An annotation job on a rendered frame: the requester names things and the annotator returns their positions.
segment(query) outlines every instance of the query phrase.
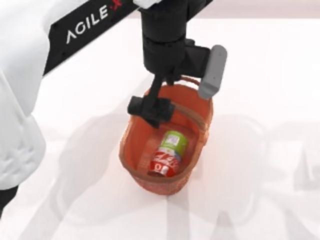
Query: orange basket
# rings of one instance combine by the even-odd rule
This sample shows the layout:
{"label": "orange basket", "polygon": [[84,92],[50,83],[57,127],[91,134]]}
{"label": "orange basket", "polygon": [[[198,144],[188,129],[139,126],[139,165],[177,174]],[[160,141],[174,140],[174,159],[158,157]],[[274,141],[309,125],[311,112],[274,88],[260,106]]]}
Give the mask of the orange basket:
{"label": "orange basket", "polygon": [[[199,85],[199,82],[182,77],[181,80]],[[188,182],[203,147],[206,145],[213,118],[213,101],[199,97],[198,90],[186,85],[163,85],[160,98],[171,99],[175,111],[170,122],[152,128],[142,118],[132,116],[120,143],[119,158],[134,180],[147,191],[159,195],[173,195]],[[179,172],[173,177],[147,175],[149,164],[167,131],[178,131],[188,139]]]}

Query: can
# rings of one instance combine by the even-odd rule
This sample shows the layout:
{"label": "can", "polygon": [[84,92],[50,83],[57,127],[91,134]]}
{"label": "can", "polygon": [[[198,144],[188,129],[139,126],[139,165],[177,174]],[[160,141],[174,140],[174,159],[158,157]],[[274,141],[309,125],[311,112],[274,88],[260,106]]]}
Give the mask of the can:
{"label": "can", "polygon": [[178,131],[168,131],[150,162],[149,175],[173,177],[188,147],[188,139]]}

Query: green can top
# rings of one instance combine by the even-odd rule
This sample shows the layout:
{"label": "green can top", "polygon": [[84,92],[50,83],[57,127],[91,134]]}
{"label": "green can top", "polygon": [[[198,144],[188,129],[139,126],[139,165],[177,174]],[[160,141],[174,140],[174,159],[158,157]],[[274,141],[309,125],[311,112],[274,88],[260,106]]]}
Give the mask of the green can top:
{"label": "green can top", "polygon": [[188,147],[188,139],[178,131],[168,131],[160,147],[172,149],[182,158]]}

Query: white table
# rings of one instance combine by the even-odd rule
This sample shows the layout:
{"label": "white table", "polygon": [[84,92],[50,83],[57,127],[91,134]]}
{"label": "white table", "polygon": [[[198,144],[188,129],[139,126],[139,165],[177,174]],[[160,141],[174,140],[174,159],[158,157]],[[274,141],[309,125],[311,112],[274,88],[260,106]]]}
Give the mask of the white table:
{"label": "white table", "polygon": [[46,156],[3,213],[0,239],[320,239],[308,168],[320,138],[320,21],[189,24],[188,37],[229,58],[209,142],[171,197],[141,189],[118,159],[129,99],[152,79],[140,24],[121,22],[43,80],[34,116]]}

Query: tabletop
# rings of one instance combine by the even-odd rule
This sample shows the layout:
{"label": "tabletop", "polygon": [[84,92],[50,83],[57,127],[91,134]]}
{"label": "tabletop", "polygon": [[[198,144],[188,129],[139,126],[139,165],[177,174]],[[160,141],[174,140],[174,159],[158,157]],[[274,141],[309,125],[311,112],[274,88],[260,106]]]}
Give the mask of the tabletop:
{"label": "tabletop", "polygon": [[1,240],[320,239],[320,21],[195,19],[223,45],[210,138],[187,186],[158,196],[123,169],[132,95],[150,87],[141,22],[126,19],[41,84],[39,169],[3,213]]}

